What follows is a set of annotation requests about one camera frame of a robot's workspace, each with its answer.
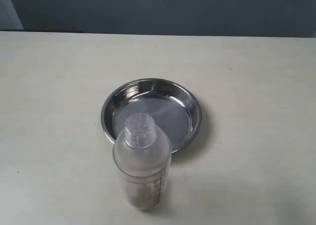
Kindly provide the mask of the clear plastic shaker bottle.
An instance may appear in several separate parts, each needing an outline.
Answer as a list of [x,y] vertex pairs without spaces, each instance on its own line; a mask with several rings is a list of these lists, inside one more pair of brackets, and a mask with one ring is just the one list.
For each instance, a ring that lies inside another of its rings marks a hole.
[[113,160],[127,202],[139,210],[157,205],[166,188],[171,142],[145,113],[131,115],[113,147]]

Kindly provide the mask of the round stainless steel plate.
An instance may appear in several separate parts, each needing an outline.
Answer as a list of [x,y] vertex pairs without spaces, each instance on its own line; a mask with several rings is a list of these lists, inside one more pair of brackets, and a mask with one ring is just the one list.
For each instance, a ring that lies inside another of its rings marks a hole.
[[133,80],[114,90],[103,104],[101,126],[111,143],[135,113],[154,119],[170,139],[173,153],[195,138],[202,123],[200,104],[185,87],[159,78]]

